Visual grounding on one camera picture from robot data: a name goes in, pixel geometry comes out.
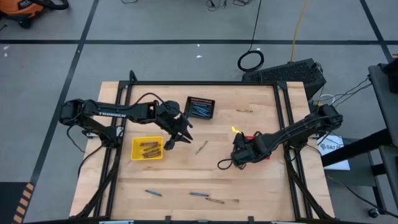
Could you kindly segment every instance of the table leg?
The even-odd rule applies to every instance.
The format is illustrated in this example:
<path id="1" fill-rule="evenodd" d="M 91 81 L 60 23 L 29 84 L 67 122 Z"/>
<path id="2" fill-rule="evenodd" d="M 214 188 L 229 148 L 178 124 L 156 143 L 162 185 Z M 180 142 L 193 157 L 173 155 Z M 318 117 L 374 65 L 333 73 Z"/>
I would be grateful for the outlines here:
<path id="1" fill-rule="evenodd" d="M 382 145 L 392 144 L 390 133 L 388 129 L 383 129 L 368 137 L 362 138 L 359 141 L 351 143 L 347 146 L 341 147 L 331 153 L 322 156 L 322 164 L 324 167 L 335 164 L 360 155 L 365 152 L 377 149 Z"/>

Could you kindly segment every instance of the yellow cable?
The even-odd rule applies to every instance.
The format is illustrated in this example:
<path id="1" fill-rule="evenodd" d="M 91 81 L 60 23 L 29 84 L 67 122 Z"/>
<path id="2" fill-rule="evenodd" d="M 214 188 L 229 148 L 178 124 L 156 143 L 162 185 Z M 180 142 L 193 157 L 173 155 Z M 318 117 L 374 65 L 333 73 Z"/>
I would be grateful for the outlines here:
<path id="1" fill-rule="evenodd" d="M 301 12 L 300 19 L 298 20 L 297 25 L 296 25 L 296 30 L 294 31 L 293 46 L 292 46 L 292 56 L 290 56 L 290 62 L 293 62 L 294 48 L 295 48 L 295 43 L 296 43 L 296 34 L 297 34 L 298 29 L 299 29 L 301 20 L 303 19 L 305 8 L 307 8 L 307 3 L 308 3 L 308 0 L 305 0 L 303 11 Z"/>

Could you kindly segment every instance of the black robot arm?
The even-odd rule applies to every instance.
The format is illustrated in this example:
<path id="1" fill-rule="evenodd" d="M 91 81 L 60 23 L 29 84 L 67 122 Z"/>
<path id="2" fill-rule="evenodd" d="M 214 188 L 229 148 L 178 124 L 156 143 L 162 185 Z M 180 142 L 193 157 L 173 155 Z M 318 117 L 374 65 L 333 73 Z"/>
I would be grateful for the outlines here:
<path id="1" fill-rule="evenodd" d="M 254 139 L 247 140 L 243 133 L 238 133 L 233 142 L 232 163 L 243 169 L 247 162 L 255 163 L 269 157 L 279 144 L 285 142 L 293 148 L 302 148 L 311 135 L 335 130 L 342 122 L 343 116 L 333 106 L 325 105 L 273 134 L 262 134 L 258 131 L 254 134 Z"/>
<path id="2" fill-rule="evenodd" d="M 164 146 L 166 150 L 170 150 L 176 141 L 190 143 L 189 140 L 193 140 L 187 130 L 187 127 L 192 128 L 192 125 L 182 114 L 175 118 L 178 114 L 180 114 L 180 105 L 174 101 L 166 101 L 161 105 L 158 101 L 153 101 L 121 106 L 77 99 L 62 105 L 59 122 L 67 126 L 82 127 L 82 132 L 86 136 L 97 135 L 105 147 L 117 147 L 122 130 L 118 127 L 103 126 L 92 118 L 94 115 L 126 118 L 139 124 L 155 123 L 171 135 Z"/>

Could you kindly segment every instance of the yellow object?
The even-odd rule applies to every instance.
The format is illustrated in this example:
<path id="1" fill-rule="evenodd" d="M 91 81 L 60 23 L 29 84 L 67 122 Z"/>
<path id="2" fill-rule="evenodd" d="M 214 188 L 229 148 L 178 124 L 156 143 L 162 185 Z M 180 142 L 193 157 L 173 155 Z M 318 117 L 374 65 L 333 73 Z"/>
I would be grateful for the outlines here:
<path id="1" fill-rule="evenodd" d="M 233 132 L 235 132 L 235 133 L 242 133 L 240 130 L 238 130 L 238 129 L 235 129 L 235 127 L 234 127 L 234 126 L 232 126 L 232 131 L 233 131 Z"/>
<path id="2" fill-rule="evenodd" d="M 154 156 L 151 158 L 144 158 L 143 153 L 145 153 L 144 149 L 150 146 L 140 146 L 141 143 L 144 142 L 157 142 L 160 147 L 160 155 Z M 161 159 L 163 158 L 163 137 L 142 137 L 142 138 L 133 138 L 131 144 L 131 160 L 153 160 L 153 159 Z"/>
<path id="3" fill-rule="evenodd" d="M 295 48 L 295 43 L 296 43 L 296 35 L 297 35 L 297 31 L 298 31 L 298 29 L 299 29 L 301 20 L 303 19 L 304 12 L 305 12 L 305 8 L 307 8 L 307 4 L 308 4 L 308 0 L 305 0 L 303 11 L 301 11 L 301 15 L 300 15 L 300 18 L 298 19 L 298 22 L 297 22 L 297 25 L 296 25 L 296 29 L 294 30 L 293 46 L 292 46 L 292 55 L 290 56 L 290 62 L 293 62 L 294 50 L 295 50 L 294 48 Z"/>

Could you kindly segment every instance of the black metal frame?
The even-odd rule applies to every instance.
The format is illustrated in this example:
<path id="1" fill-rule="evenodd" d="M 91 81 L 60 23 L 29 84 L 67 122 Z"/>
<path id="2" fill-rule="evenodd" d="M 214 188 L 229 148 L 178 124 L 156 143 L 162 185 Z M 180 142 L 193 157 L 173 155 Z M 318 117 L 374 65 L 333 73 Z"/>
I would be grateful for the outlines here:
<path id="1" fill-rule="evenodd" d="M 279 119 L 279 126 L 280 129 L 284 128 L 284 116 L 283 116 L 283 111 L 282 111 L 282 105 L 280 102 L 280 96 L 279 96 L 279 87 L 282 87 L 283 89 L 283 94 L 284 94 L 284 100 L 286 104 L 286 110 L 287 110 L 287 118 L 289 120 L 289 124 L 292 124 L 294 122 L 293 119 L 293 113 L 290 105 L 290 99 L 289 99 L 289 93 L 287 91 L 287 85 L 286 82 L 264 82 L 264 83 L 243 83 L 243 82 L 196 82 L 196 81 L 180 81 L 180 82 L 170 82 L 170 81 L 137 81 L 135 76 L 130 74 L 130 80 L 129 81 L 119 81 L 118 85 L 118 93 L 116 95 L 116 104 L 120 104 L 121 102 L 121 96 L 123 93 L 123 90 L 127 87 L 127 93 L 126 93 L 126 100 L 124 102 L 125 105 L 129 104 L 130 98 L 131 98 L 131 93 L 132 93 L 132 87 L 133 85 L 237 85 L 237 86 L 272 86 L 274 89 L 274 95 L 275 95 L 275 103 L 276 103 L 276 108 L 277 108 L 277 115 Z M 126 119 L 125 118 L 113 118 L 112 120 L 112 126 L 115 126 L 117 123 L 118 119 L 122 119 L 121 126 L 123 128 L 126 127 Z M 119 165 L 120 162 L 120 155 L 121 155 L 121 150 L 122 150 L 122 143 L 124 140 L 124 135 L 121 136 L 121 144 L 119 147 L 116 148 L 116 154 L 115 154 L 115 160 L 114 163 Z M 104 163 L 103 163 L 103 168 L 101 172 L 101 179 L 100 179 L 100 184 L 104 182 L 106 178 L 106 173 L 108 171 L 109 167 L 109 160 L 111 157 L 111 150 L 110 148 L 106 149 L 105 157 L 104 157 Z M 289 154 L 289 147 L 287 145 L 284 145 L 284 151 L 288 152 Z M 300 180 L 305 184 L 305 176 L 304 176 L 304 171 L 303 171 L 303 164 L 300 156 L 299 151 L 295 151 L 297 158 L 296 158 L 296 165 L 297 165 L 297 170 L 298 170 L 298 175 L 300 177 Z M 114 194 L 116 190 L 116 182 L 117 182 L 117 173 L 113 177 L 111 181 L 111 186 L 109 188 L 109 197 L 106 205 L 106 213 L 104 216 L 105 220 L 109 220 L 111 217 L 111 212 L 112 212 L 112 207 L 113 207 L 113 200 L 114 200 Z M 289 186 L 290 186 L 290 194 L 292 196 L 292 206 L 294 210 L 294 216 L 295 216 L 295 221 L 296 222 L 306 222 L 306 223 L 351 223 L 351 222 L 341 222 L 341 221 L 334 221 L 330 222 L 329 220 L 319 220 L 319 219 L 313 219 L 312 217 L 312 210 L 309 202 L 304 198 L 304 205 L 305 205 L 305 211 L 307 217 L 301 217 L 300 215 L 300 207 L 298 203 L 298 198 L 297 198 L 297 192 L 296 192 L 296 187 L 295 187 L 295 182 L 293 179 L 288 176 L 289 179 Z M 95 212 L 93 214 L 94 217 L 98 217 L 100 215 L 100 208 L 101 208 L 101 199 L 98 200 L 97 204 L 95 205 Z M 135 220 L 134 223 L 191 223 L 192 220 L 190 221 L 172 221 L 170 216 L 166 216 L 165 220 Z M 255 222 L 254 217 L 248 217 L 247 222 L 234 222 L 234 221 L 228 221 L 228 222 L 217 222 L 217 221 L 211 221 L 211 223 L 270 223 L 270 222 Z"/>

